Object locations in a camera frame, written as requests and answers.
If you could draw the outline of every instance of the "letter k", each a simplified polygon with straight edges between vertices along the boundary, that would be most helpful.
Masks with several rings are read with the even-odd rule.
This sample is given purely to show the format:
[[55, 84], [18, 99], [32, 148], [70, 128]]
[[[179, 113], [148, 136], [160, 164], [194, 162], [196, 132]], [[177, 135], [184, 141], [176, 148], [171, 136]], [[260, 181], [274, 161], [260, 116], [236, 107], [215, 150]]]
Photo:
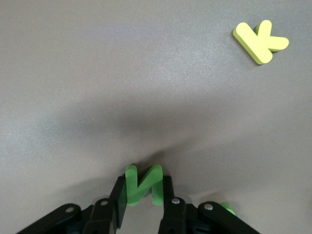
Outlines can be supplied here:
[[271, 36], [271, 30], [272, 23], [269, 20], [262, 21], [255, 32], [242, 22], [234, 29], [233, 36], [256, 63], [264, 64], [271, 61], [272, 52], [283, 50], [289, 45], [287, 38]]

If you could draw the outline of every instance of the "letter n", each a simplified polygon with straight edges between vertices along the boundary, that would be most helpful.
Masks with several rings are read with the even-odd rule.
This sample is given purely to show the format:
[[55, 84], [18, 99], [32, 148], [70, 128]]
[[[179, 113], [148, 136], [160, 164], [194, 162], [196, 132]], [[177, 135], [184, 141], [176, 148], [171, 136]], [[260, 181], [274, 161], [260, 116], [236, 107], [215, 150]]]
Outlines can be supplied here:
[[130, 165], [126, 169], [127, 199], [130, 206], [137, 205], [145, 194], [152, 188], [154, 205], [163, 203], [163, 172], [159, 164], [153, 165], [144, 175], [140, 184], [137, 183], [137, 167]]

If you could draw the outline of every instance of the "screw head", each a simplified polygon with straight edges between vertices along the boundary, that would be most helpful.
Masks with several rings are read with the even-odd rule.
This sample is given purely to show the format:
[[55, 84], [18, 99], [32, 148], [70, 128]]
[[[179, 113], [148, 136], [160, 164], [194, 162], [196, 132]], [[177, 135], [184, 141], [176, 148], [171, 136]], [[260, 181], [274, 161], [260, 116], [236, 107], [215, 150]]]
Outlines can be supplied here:
[[70, 213], [70, 212], [73, 212], [74, 211], [74, 208], [73, 207], [69, 207], [65, 210], [66, 213]]
[[174, 199], [171, 200], [171, 202], [172, 202], [173, 204], [179, 204], [179, 203], [180, 203], [180, 200], [179, 200], [178, 198], [174, 198]]
[[108, 201], [102, 201], [101, 206], [106, 206], [108, 204]]
[[212, 206], [212, 204], [206, 203], [204, 205], [204, 208], [208, 211], [212, 211], [214, 209], [214, 207]]

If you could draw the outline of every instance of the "green foam piece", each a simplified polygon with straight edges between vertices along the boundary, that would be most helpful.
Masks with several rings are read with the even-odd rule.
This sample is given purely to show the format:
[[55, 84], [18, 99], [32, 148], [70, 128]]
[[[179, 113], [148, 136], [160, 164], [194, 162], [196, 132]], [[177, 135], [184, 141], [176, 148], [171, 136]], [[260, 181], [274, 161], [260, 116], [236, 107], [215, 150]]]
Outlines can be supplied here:
[[224, 207], [227, 211], [231, 212], [232, 214], [236, 216], [233, 208], [228, 203], [223, 202], [223, 203], [220, 203], [220, 205]]
[[159, 206], [163, 203], [163, 171], [159, 164], [153, 165], [139, 184], [137, 182], [137, 167], [135, 165], [128, 166], [125, 174], [127, 199], [130, 206], [137, 205], [149, 189], [152, 189], [153, 204]]

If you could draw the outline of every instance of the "gray table surface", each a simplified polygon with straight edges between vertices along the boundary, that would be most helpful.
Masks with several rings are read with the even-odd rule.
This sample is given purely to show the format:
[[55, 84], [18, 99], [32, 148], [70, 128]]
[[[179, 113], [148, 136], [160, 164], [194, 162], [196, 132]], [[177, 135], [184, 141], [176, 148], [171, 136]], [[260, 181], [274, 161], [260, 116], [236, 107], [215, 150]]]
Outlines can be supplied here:
[[[1, 1], [0, 229], [163, 165], [263, 234], [312, 229], [312, 1]], [[233, 38], [273, 23], [257, 65]], [[147, 196], [119, 234], [157, 233]]]

